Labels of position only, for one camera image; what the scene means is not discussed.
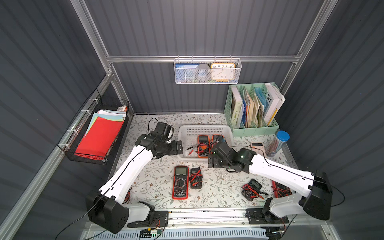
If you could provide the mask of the orange multimeter with leads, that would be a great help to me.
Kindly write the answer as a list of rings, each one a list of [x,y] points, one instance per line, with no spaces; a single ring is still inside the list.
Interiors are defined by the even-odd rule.
[[[208,135],[198,136],[197,154],[199,158],[207,158],[209,154],[210,139]]]

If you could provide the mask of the large red multimeter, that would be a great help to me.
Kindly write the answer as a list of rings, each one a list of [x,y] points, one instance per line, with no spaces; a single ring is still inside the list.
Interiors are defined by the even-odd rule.
[[[174,182],[172,187],[173,200],[186,200],[189,196],[189,168],[176,166],[174,168]]]

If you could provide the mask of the small black multimeter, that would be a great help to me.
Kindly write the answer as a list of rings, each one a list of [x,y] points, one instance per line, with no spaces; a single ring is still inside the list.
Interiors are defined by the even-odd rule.
[[[203,186],[203,174],[200,167],[190,170],[189,183],[191,189],[201,189]]]

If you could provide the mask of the small dark green-screen multimeter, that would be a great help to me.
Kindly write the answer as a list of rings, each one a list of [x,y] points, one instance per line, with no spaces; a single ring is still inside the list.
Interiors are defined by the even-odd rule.
[[[249,202],[252,202],[256,198],[263,200],[264,197],[260,195],[261,188],[262,185],[258,181],[251,179],[248,184],[242,186],[242,196]]]

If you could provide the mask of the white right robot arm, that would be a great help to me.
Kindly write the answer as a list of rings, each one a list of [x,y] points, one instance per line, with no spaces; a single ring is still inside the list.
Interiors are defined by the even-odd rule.
[[[209,168],[221,168],[229,173],[244,172],[268,178],[291,190],[294,194],[282,198],[268,198],[262,208],[266,222],[289,215],[307,214],[315,219],[330,219],[333,190],[324,172],[311,173],[279,164],[250,147],[236,151],[224,142],[214,145],[208,155]]]

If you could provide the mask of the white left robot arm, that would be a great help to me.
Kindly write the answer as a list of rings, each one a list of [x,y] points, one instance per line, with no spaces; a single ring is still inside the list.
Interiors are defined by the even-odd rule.
[[[126,195],[143,168],[163,156],[183,153],[182,141],[163,141],[141,135],[118,171],[97,191],[86,197],[89,221],[116,234],[127,224],[155,221],[155,207],[145,202],[125,205]]]

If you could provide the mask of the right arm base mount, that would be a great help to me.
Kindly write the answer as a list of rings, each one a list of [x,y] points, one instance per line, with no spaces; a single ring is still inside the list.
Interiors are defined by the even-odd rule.
[[[288,217],[278,218],[272,215],[270,212],[264,214],[262,208],[250,208],[246,209],[246,218],[250,225],[262,225],[262,224],[288,224]]]

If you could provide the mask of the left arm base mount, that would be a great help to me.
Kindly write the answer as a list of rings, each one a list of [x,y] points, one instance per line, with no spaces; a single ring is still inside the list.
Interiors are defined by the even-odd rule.
[[[128,228],[164,228],[168,226],[168,211],[152,211],[144,221],[137,221],[127,224]]]

